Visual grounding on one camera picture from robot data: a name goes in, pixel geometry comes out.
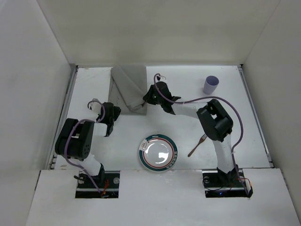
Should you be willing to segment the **grey cloth placemat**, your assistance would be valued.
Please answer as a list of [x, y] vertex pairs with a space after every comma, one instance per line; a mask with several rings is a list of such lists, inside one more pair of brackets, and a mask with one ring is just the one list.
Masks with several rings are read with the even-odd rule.
[[147, 71], [144, 65], [117, 65], [111, 68], [109, 102], [123, 115], [147, 114], [143, 100], [147, 93]]

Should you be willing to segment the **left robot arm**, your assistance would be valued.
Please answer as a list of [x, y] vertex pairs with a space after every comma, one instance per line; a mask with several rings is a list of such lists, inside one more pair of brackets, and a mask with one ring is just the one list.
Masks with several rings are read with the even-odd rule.
[[55, 153], [65, 158], [68, 164], [83, 172], [83, 180], [99, 190], [105, 182], [104, 166], [91, 154], [93, 136], [108, 137], [121, 113], [121, 108], [110, 102], [101, 103], [94, 98], [87, 108], [97, 113], [95, 120], [66, 119], [55, 143]]

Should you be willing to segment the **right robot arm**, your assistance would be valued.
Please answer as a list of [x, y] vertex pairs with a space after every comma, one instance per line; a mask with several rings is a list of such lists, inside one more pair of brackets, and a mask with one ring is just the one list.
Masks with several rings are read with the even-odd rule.
[[198, 119], [205, 135], [212, 140], [217, 156], [217, 173], [223, 186], [229, 186], [238, 179], [238, 166], [234, 158], [234, 146], [231, 144], [233, 120], [223, 108], [219, 97], [212, 97], [208, 102], [194, 103], [179, 101], [172, 96], [167, 84], [159, 81], [150, 86], [143, 97], [150, 105], [159, 105], [166, 113], [185, 115]]

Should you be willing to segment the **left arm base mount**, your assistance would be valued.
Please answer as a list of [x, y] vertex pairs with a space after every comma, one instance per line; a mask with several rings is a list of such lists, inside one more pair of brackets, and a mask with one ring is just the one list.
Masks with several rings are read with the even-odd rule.
[[119, 197], [120, 171], [106, 171], [103, 182], [95, 178], [94, 181], [99, 191], [86, 174], [80, 172], [74, 178], [77, 180], [75, 193], [77, 199], [114, 199]]

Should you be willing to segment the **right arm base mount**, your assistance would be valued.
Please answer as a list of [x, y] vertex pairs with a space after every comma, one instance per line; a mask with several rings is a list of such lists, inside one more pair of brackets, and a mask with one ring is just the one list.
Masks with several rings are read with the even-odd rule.
[[206, 198], [251, 198], [253, 195], [252, 184], [241, 169], [240, 179], [235, 173], [230, 182], [222, 182], [216, 170], [203, 171], [202, 175]]

